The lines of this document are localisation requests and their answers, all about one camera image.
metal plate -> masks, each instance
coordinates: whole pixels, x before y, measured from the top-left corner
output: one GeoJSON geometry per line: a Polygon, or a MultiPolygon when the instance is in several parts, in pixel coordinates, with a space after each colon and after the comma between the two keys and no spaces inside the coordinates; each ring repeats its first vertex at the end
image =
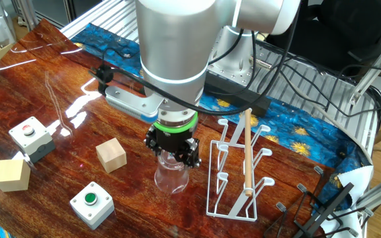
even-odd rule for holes
{"type": "MultiPolygon", "coordinates": [[[[65,34],[68,38],[73,38],[89,23],[139,43],[134,0],[103,1],[64,27],[61,32],[63,32],[63,34],[65,34]]],[[[280,61],[281,55],[259,47],[257,58],[269,64],[276,65],[280,61]]],[[[296,60],[291,60],[288,64],[296,68],[298,72],[307,77],[310,81],[314,82],[327,97],[330,97],[331,89],[335,82],[335,77],[330,75],[320,75],[312,66],[296,60]]],[[[305,80],[302,80],[302,78],[295,74],[292,70],[286,67],[283,71],[289,80],[297,85],[311,99],[327,104],[326,99],[321,96],[313,86],[305,80]]],[[[264,79],[267,72],[267,69],[257,69],[257,77],[254,84],[250,88],[252,91],[257,91],[257,87],[260,84],[261,91],[266,87],[267,83],[271,80],[271,77],[273,77],[273,73],[271,73],[268,78],[264,79]]],[[[374,108],[374,102],[368,95],[363,95],[356,106],[350,106],[348,101],[350,92],[353,89],[354,87],[352,85],[340,81],[336,86],[335,93],[332,95],[331,100],[347,114],[354,114],[360,112],[361,110],[374,108]]],[[[274,83],[272,89],[268,93],[268,96],[291,104],[297,108],[301,108],[302,110],[310,113],[312,116],[329,122],[322,114],[313,108],[310,102],[306,102],[298,97],[281,76],[274,83]]],[[[359,116],[347,118],[338,112],[336,108],[330,106],[328,114],[338,121],[343,127],[345,127],[349,133],[354,135],[361,142],[361,144],[367,148],[367,151],[370,154],[372,153],[378,123],[375,112],[368,112],[359,116]]]]}

table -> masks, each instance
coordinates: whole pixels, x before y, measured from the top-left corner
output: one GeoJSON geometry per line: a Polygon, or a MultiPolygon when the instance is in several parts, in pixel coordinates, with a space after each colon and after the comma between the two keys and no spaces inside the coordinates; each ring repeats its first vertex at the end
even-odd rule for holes
{"type": "MultiPolygon", "coordinates": [[[[288,206],[301,195],[298,183],[314,190],[318,182],[313,170],[316,165],[328,175],[333,172],[260,138],[255,150],[268,147],[273,156],[261,160],[255,176],[272,177],[276,185],[260,194],[259,219],[251,223],[208,217],[207,159],[210,141],[221,136],[217,118],[200,117],[195,137],[200,139],[202,165],[191,170],[186,190],[173,196],[164,194],[153,181],[157,159],[142,142],[148,125],[111,108],[87,73],[100,63],[99,58],[75,46],[45,20],[0,61],[0,159],[11,159],[19,152],[8,131],[30,116],[47,126],[56,145],[55,151],[32,168],[28,190],[0,191],[0,225],[14,236],[260,237],[280,216],[275,204],[281,201],[288,206]],[[112,138],[122,144],[128,164],[107,174],[95,146],[112,138]],[[113,197],[115,207],[115,213],[94,231],[69,206],[70,199],[91,181],[113,197]]],[[[125,77],[116,77],[124,83],[119,87],[138,89],[125,77]]],[[[241,190],[242,159],[241,151],[230,151],[225,169],[238,181],[228,185],[232,190],[241,190]]],[[[226,191],[222,197],[225,208],[235,199],[226,191]]],[[[300,217],[310,217],[307,204],[300,217]]],[[[296,231],[291,224],[286,230],[289,234],[296,231]]]]}

wooden stick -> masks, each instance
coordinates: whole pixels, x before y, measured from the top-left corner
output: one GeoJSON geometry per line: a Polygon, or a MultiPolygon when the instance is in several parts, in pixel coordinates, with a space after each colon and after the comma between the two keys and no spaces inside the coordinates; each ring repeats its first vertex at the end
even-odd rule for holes
{"type": "MultiPolygon", "coordinates": [[[[251,147],[251,110],[245,111],[245,187],[252,188],[252,147],[251,147]]],[[[246,196],[252,196],[252,191],[246,190],[246,196]]]]}

gold star pattern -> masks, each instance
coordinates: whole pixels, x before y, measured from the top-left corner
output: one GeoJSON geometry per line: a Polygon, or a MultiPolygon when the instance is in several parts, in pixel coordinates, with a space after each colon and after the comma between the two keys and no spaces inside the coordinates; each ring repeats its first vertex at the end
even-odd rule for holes
{"type": "Polygon", "coordinates": [[[294,128],[295,133],[301,136],[308,136],[308,132],[305,130],[305,128],[302,127],[296,127],[294,128]]]}
{"type": "Polygon", "coordinates": [[[341,181],[339,180],[339,178],[337,177],[337,175],[336,174],[331,175],[329,178],[329,182],[331,184],[335,185],[337,188],[341,188],[342,184],[341,184],[341,181]]]}
{"type": "Polygon", "coordinates": [[[300,142],[294,142],[291,145],[292,149],[299,153],[300,155],[303,155],[305,157],[308,157],[311,155],[310,153],[310,146],[305,144],[305,143],[300,143],[300,142]]]}
{"type": "Polygon", "coordinates": [[[75,43],[75,45],[82,49],[85,49],[85,46],[82,43],[75,43]]]}
{"type": "Polygon", "coordinates": [[[271,141],[273,141],[275,143],[278,143],[278,137],[277,136],[266,135],[265,138],[268,139],[268,140],[271,140],[271,141]]]}
{"type": "Polygon", "coordinates": [[[222,99],[217,99],[217,104],[218,104],[218,106],[222,106],[222,107],[229,107],[230,106],[230,103],[223,101],[222,99]]]}
{"type": "MultiPolygon", "coordinates": [[[[240,116],[241,116],[241,117],[242,117],[242,116],[245,116],[245,113],[242,112],[242,113],[240,114],[240,116]]],[[[258,126],[258,118],[257,118],[256,115],[251,114],[251,127],[254,127],[254,126],[258,126]]]]}
{"type": "Polygon", "coordinates": [[[251,114],[251,126],[256,126],[256,125],[258,125],[258,118],[256,117],[256,115],[251,114]]]}

wooden block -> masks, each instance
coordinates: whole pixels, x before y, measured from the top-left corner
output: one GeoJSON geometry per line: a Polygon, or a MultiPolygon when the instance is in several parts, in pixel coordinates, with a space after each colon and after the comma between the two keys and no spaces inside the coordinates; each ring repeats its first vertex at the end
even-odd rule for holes
{"type": "Polygon", "coordinates": [[[116,138],[97,146],[98,159],[107,173],[127,164],[126,152],[116,138]]]}
{"type": "Polygon", "coordinates": [[[24,159],[0,160],[0,189],[3,192],[27,190],[30,168],[24,159]]]}

